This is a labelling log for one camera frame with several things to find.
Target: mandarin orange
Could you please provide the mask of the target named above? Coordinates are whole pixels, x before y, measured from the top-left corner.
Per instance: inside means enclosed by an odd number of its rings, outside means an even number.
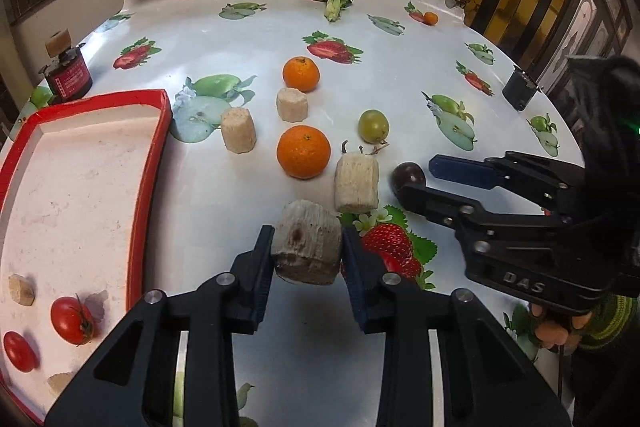
[[[422,18],[424,23],[429,26],[435,26],[438,23],[438,16],[434,12],[425,12]]]
[[[329,163],[331,145],[315,127],[295,125],[280,136],[276,156],[289,176],[307,180],[318,176]]]
[[[320,81],[320,70],[307,57],[293,57],[282,68],[282,78],[287,87],[307,92],[315,89]]]

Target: dark plum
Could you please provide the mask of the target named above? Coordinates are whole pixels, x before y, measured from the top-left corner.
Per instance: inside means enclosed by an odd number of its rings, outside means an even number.
[[[427,184],[427,178],[424,175],[424,171],[417,163],[413,162],[401,163],[393,170],[393,172],[391,172],[389,181],[391,184],[391,190],[394,194],[396,194],[398,190],[407,183],[417,183],[425,186]]]

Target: small beige block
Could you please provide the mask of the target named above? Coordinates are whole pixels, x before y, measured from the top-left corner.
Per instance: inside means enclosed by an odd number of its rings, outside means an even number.
[[[244,107],[232,107],[222,113],[220,130],[225,147],[231,152],[241,154],[255,146],[254,119]]]
[[[31,306],[36,298],[31,283],[15,273],[9,276],[9,294],[15,302],[22,306]]]
[[[306,94],[293,87],[283,87],[276,97],[278,114],[285,122],[302,122],[308,114]]]
[[[361,214],[378,207],[378,161],[359,152],[343,154],[335,167],[335,209]]]
[[[340,267],[340,221],[311,201],[289,203],[271,241],[271,258],[284,279],[332,284]]]
[[[50,391],[55,397],[60,396],[73,377],[73,373],[58,373],[47,378]]]

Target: black cup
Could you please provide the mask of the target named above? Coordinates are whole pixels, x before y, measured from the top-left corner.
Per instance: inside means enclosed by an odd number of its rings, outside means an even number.
[[[516,111],[522,111],[527,107],[529,100],[537,90],[536,83],[529,78],[527,73],[516,66],[509,82],[502,90],[502,95]]]

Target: round table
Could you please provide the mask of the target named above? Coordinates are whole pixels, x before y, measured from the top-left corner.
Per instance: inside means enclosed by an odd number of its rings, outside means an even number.
[[[438,23],[421,23],[416,10],[435,12]],[[94,79],[88,96],[160,88],[177,103],[175,110],[184,110],[194,96],[189,86],[225,75],[206,82],[219,90],[218,106],[244,103],[257,130],[254,150],[236,155],[225,149],[220,130],[212,128],[199,140],[202,134],[180,135],[173,128],[154,193],[145,289],[183,293],[228,270],[238,253],[253,247],[260,227],[278,222],[291,201],[310,200],[333,211],[340,145],[348,140],[350,150],[367,146],[356,125],[370,108],[388,118],[390,145],[377,155],[379,212],[352,218],[365,230],[376,216],[388,219],[385,205],[399,206],[388,176],[400,162],[416,162],[426,171],[436,154],[482,160],[516,150],[555,153],[582,165],[572,134],[544,94],[537,93],[523,112],[504,99],[501,90],[513,62],[463,24],[462,10],[447,9],[444,0],[354,0],[335,23],[323,11],[324,3],[311,0],[125,0],[120,14],[84,40],[82,52]],[[329,51],[314,45],[327,41],[334,43]],[[326,170],[307,181],[287,177],[275,154],[280,135],[292,125],[278,117],[276,93],[284,87],[284,63],[297,55],[312,58],[321,71],[303,123],[322,130],[332,146]],[[458,145],[450,141],[434,117],[439,106],[430,108],[423,93],[462,101],[473,138]],[[548,136],[541,133],[547,130],[529,124],[547,115],[557,127],[550,131],[557,148],[543,148]],[[427,176],[429,186],[478,199],[490,211],[542,213],[501,188],[487,191]],[[432,291],[449,294],[466,287],[501,323],[503,313],[511,317],[517,299],[465,278],[452,230],[409,213],[406,219],[415,235],[437,247],[435,255],[431,247],[419,253],[428,261],[424,270],[433,271],[426,278]],[[358,329],[342,277],[328,287],[274,277],[257,333],[234,336],[237,385],[255,386],[241,415],[261,427],[372,426],[383,346],[383,335],[365,336]]]

